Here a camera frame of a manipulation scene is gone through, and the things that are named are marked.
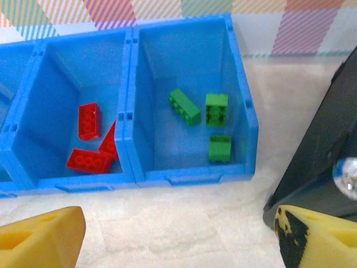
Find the bin compartment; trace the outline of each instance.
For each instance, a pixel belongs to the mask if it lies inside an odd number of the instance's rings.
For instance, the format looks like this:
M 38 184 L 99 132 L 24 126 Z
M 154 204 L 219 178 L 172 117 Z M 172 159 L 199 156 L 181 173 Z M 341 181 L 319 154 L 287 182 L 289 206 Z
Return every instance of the bin compartment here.
M 8 138 L 12 175 L 21 176 L 23 189 L 87 192 L 132 182 L 131 167 L 125 170 L 119 161 L 109 174 L 84 176 L 66 168 L 73 149 L 98 152 L 117 119 L 118 106 L 125 105 L 131 33 L 131 28 L 123 28 L 41 44 L 16 115 L 16 134 Z M 78 137 L 79 106 L 88 103 L 100 108 L 102 135 L 84 142 Z
M 7 117 L 16 111 L 20 101 L 18 94 L 31 70 L 34 47 L 35 43 L 32 41 L 0 45 L 0 128 L 4 131 L 11 128 L 12 117 Z M 0 161 L 0 190 L 5 185 L 13 186 L 4 165 Z
M 124 141 L 140 186 L 246 180 L 258 121 L 230 16 L 134 27 Z M 201 111 L 190 127 L 170 107 L 180 88 Z M 225 127 L 205 124 L 206 95 L 227 94 Z M 210 136 L 231 137 L 227 164 L 209 161 Z

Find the plaid fabric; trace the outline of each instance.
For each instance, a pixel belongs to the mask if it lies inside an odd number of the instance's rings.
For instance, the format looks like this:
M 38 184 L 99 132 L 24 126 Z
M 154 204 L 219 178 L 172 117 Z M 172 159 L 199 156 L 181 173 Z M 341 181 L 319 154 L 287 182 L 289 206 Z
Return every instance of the plaid fabric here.
M 245 57 L 357 45 L 357 0 L 0 0 L 0 43 L 231 13 Z

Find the white table surface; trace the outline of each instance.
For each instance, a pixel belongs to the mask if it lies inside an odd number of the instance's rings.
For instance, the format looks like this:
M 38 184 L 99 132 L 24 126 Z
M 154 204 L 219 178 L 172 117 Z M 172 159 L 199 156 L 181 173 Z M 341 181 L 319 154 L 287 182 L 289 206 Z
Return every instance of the white table surface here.
M 79 205 L 87 228 L 77 267 L 283 268 L 263 207 L 342 60 L 244 61 L 259 119 L 251 181 L 0 199 L 0 225 Z

